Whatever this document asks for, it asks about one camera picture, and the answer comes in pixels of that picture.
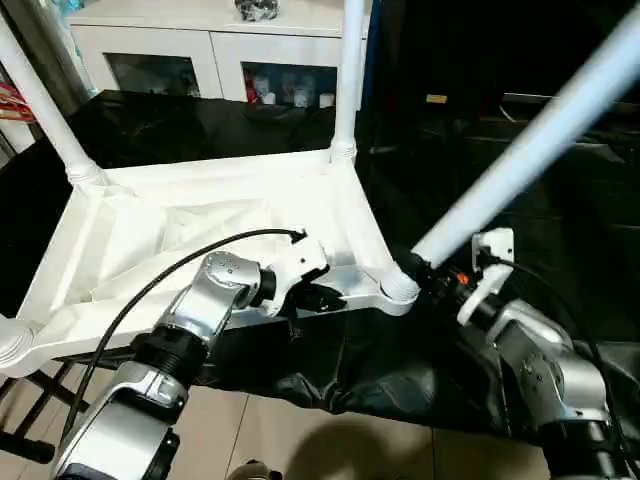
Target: tile floor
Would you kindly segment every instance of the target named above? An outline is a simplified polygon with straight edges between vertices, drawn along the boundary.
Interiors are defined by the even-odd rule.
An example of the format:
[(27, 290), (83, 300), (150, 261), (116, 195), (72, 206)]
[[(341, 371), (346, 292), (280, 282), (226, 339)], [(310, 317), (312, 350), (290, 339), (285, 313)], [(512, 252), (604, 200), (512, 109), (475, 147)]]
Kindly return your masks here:
[[(45, 371), (52, 373), (57, 365)], [(81, 367), (67, 376), (70, 388)], [(97, 371), (89, 400), (112, 373)], [(39, 389), (28, 382), (0, 405), (13, 431)], [(67, 407), (52, 400), (28, 437), (57, 444)], [(259, 459), (286, 480), (546, 480), (539, 449), (490, 437), (432, 430), (356, 414), (332, 416), (281, 400), (198, 387), (176, 427), (181, 447), (170, 480), (224, 480)], [(0, 452), (1, 480), (46, 480), (49, 466)]]

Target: shelf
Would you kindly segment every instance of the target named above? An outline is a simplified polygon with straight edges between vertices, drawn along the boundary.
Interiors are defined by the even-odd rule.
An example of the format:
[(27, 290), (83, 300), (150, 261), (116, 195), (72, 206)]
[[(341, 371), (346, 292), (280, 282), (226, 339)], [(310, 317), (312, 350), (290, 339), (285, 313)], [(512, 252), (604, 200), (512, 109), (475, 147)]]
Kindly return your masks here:
[[(367, 38), (371, 0), (362, 38)], [(207, 30), (340, 38), (344, 0), (281, 0), (272, 20), (244, 22), (233, 0), (100, 0), (70, 15), (71, 25)]]

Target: glass cabinet door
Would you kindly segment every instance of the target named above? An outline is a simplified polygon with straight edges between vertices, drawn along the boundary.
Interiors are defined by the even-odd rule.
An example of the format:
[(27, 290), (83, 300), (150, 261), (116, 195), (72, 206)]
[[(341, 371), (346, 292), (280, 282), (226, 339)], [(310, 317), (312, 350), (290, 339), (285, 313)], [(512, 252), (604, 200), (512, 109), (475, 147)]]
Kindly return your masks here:
[(331, 107), (335, 104), (337, 67), (241, 62), (249, 103)]
[[(214, 32), (211, 39), (224, 98), (298, 107), (335, 104), (340, 38)], [(361, 71), (365, 49), (363, 40)]]
[(208, 32), (73, 25), (98, 90), (221, 98)]
[(198, 81), (188, 57), (105, 53), (120, 90), (199, 97)]

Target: black cable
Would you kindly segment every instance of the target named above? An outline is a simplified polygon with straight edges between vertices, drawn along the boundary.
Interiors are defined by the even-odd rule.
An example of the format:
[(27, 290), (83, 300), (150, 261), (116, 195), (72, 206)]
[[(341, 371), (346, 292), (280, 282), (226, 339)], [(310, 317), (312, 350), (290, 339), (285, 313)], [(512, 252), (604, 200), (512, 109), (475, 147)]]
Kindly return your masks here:
[(613, 424), (613, 428), (615, 429), (616, 435), (618, 436), (618, 443), (619, 443), (618, 446), (620, 448), (620, 451), (624, 455), (627, 465), (629, 465), (629, 468), (631, 469), (631, 472), (637, 479), (640, 479), (640, 468), (638, 468), (638, 466), (636, 465), (635, 459), (631, 454), (631, 448), (629, 448), (629, 444), (627, 443), (627, 439), (624, 435), (624, 431), (622, 430), (622, 424), (620, 423), (620, 418), (618, 417), (618, 414), (616, 412), (616, 407), (613, 403), (613, 395), (611, 392), (611, 382), (609, 378), (609, 373), (605, 368), (604, 360), (602, 358), (602, 355), (600, 354), (600, 349), (598, 348), (598, 345), (596, 344), (596, 342), (593, 340), (593, 338), (587, 331), (584, 324), (581, 321), (579, 321), (580, 317), (576, 315), (574, 308), (562, 296), (562, 294), (560, 294), (560, 292), (556, 289), (556, 287), (554, 287), (554, 285), (551, 282), (549, 282), (546, 278), (544, 278), (539, 273), (527, 267), (524, 267), (518, 263), (510, 262), (509, 260), (503, 260), (501, 258), (494, 257), (494, 256), (491, 256), (491, 263), (501, 263), (502, 265), (507, 265), (513, 268), (514, 270), (525, 273), (529, 275), (531, 278), (534, 278), (540, 284), (544, 285), (552, 293), (552, 295), (556, 298), (556, 300), (560, 302), (562, 307), (565, 309), (572, 326), (575, 328), (578, 334), (584, 339), (587, 346), (589, 347), (591, 357), (592, 357), (591, 361), (593, 361), (593, 364), (596, 366), (596, 368), (600, 371), (600, 374), (602, 375), (602, 380), (604, 381), (604, 388), (607, 394), (607, 404), (609, 406), (609, 415), (611, 416), (611, 423)]
[(78, 391), (73, 397), (73, 403), (69, 408), (69, 414), (67, 415), (67, 420), (64, 424), (64, 429), (62, 431), (61, 439), (64, 439), (64, 437), (69, 433), (69, 431), (73, 427), (73, 424), (75, 423), (76, 417), (78, 416), (78, 411), (80, 409), (80, 404), (82, 403), (84, 394), (87, 391), (89, 382), (91, 381), (91, 376), (93, 375), (93, 372), (96, 369), (96, 365), (98, 364), (98, 361), (100, 360), (100, 356), (102, 355), (105, 348), (107, 347), (107, 344), (109, 343), (109, 340), (111, 340), (111, 337), (113, 336), (114, 332), (116, 331), (120, 323), (122, 323), (122, 320), (124, 319), (124, 317), (127, 316), (127, 314), (133, 309), (133, 307), (135, 307), (138, 304), (138, 302), (140, 302), (140, 300), (142, 300), (142, 298), (144, 298), (144, 296), (147, 295), (156, 285), (158, 285), (160, 282), (162, 282), (165, 278), (167, 278), (173, 272), (183, 267), (187, 263), (191, 262), (192, 260), (195, 260), (196, 258), (204, 255), (205, 253), (209, 253), (212, 250), (223, 247), (229, 243), (236, 242), (238, 240), (243, 240), (249, 237), (257, 237), (259, 235), (289, 235), (293, 242), (296, 242), (306, 236), (306, 234), (304, 233), (296, 232), (295, 230), (283, 229), (283, 228), (264, 228), (261, 230), (252, 230), (250, 232), (244, 232), (244, 233), (238, 233), (236, 235), (232, 235), (228, 238), (225, 238), (224, 240), (220, 240), (210, 245), (207, 245), (206, 247), (202, 247), (201, 249), (196, 250), (195, 252), (187, 255), (182, 260), (177, 261), (170, 267), (163, 270), (157, 277), (155, 277), (153, 280), (147, 283), (138, 293), (136, 293), (131, 300), (129, 300), (129, 302), (123, 307), (123, 309), (120, 310), (120, 313), (116, 315), (116, 318), (113, 319), (113, 322), (111, 322), (111, 325), (109, 325), (109, 328), (107, 328), (107, 330), (105, 331), (104, 335), (102, 336), (102, 339), (100, 339), (100, 343), (98, 343), (98, 346), (96, 347), (96, 350), (93, 353), (93, 356), (91, 357), (91, 361), (89, 362), (86, 370), (84, 371), (84, 375), (82, 376), (82, 381), (80, 382)]

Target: black table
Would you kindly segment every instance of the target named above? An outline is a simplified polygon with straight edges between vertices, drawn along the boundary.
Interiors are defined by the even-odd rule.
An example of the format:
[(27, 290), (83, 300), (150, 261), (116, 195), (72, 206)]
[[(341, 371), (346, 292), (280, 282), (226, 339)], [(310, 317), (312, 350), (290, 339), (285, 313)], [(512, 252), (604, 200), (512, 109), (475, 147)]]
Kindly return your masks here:
[[(333, 116), (332, 110), (103, 92), (71, 124), (89, 156), (114, 168), (326, 148)], [(428, 128), (396, 132), (384, 142), (391, 148), (379, 148), (380, 135), (372, 134), (379, 124), (359, 118), (357, 171), (392, 249), (411, 247), (520, 128), (483, 121), (451, 135), (431, 120)], [(544, 273), (576, 306), (600, 341), (625, 429), (640, 438), (640, 142), (637, 135), (612, 140), (605, 130), (590, 135), (608, 139), (611, 148), (571, 149), (492, 226), (513, 227), (517, 259)], [(69, 193), (62, 162), (46, 140), (0, 172), (0, 256), (11, 272), (0, 290), (3, 314), (15, 315)], [(468, 252), (454, 261), (468, 268)], [(517, 274), (505, 293), (566, 320), (547, 292)], [(295, 339), (286, 322), (226, 332), (200, 383), (334, 413), (535, 441), (518, 401), (504, 401), (513, 386), (500, 377), (493, 352), (478, 350), (474, 332), (461, 334), (428, 299), (402, 318), (365, 310), (299, 320), (296, 327)], [(113, 351), (103, 366), (115, 367), (129, 354)]]

